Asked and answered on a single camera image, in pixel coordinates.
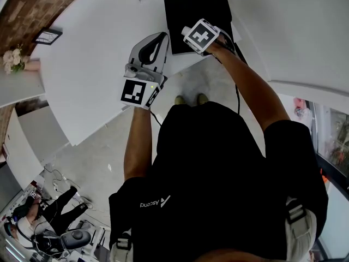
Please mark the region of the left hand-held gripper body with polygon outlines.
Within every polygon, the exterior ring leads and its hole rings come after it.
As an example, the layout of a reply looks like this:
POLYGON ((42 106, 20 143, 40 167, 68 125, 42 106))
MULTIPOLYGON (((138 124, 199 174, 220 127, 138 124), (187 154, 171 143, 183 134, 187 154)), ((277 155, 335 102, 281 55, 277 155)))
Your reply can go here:
POLYGON ((167 77, 163 74, 169 48, 169 36, 159 32, 144 38, 131 50, 119 101, 148 110, 167 77))

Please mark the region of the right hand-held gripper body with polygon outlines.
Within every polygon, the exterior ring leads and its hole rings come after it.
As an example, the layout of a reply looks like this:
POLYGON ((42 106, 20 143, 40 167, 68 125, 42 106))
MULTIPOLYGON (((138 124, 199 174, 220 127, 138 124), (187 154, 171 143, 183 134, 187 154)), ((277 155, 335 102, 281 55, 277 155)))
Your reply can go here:
POLYGON ((220 28, 211 25, 205 19, 198 20, 190 28, 185 26, 181 34, 184 36, 183 41, 189 45, 197 54, 203 54, 205 50, 218 38, 220 28))

